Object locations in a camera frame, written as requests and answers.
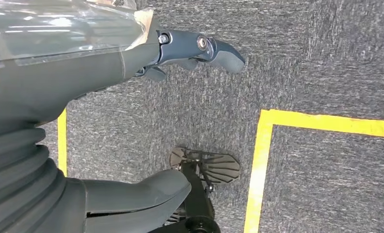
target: metal frame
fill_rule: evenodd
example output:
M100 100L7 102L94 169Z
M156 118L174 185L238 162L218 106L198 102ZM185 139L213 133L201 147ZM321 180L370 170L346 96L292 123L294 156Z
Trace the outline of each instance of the metal frame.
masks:
M213 186L205 179L208 186L203 187L199 173L203 176L205 174L199 168L201 168L199 161L182 161L180 164L181 172L192 185L192 190L182 204L186 218L150 233L220 233L220 228L214 221L215 212L209 198Z

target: transparent plastic sheet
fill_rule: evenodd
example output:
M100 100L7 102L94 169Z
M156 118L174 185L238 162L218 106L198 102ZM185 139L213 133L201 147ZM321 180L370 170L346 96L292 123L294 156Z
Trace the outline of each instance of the transparent plastic sheet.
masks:
M128 9L136 10L137 5L134 0L88 0L95 3L107 4L111 6L125 7Z
M0 0L0 67L129 50L147 41L152 17L84 0Z

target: yellow floor marking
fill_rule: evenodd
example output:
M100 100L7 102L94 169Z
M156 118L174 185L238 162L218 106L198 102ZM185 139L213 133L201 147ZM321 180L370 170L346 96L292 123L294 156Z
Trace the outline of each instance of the yellow floor marking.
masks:
M66 128L66 108L57 118L57 161L59 169L67 176L67 128Z
M384 120L262 110L256 133L244 233L258 233L273 125L384 137Z

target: gray carpet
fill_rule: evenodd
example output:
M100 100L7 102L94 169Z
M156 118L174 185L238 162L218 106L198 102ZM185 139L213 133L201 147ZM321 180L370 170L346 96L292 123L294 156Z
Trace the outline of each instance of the gray carpet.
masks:
M243 232L261 109L384 119L384 0L149 0L164 27L213 35L247 59L238 75L165 67L73 101L69 176L139 181L173 146L230 153L242 176L214 196L225 233ZM56 128L45 143L56 158ZM276 127L262 232L384 232L384 138Z

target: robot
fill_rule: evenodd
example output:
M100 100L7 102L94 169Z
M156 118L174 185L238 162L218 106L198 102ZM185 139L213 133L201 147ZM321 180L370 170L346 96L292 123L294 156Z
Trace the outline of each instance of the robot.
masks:
M39 126L67 103L161 66L238 73L231 45L162 29L153 10L84 0L0 0L0 232L219 233L210 193L239 176L230 155L174 148L172 169L135 183L65 177Z

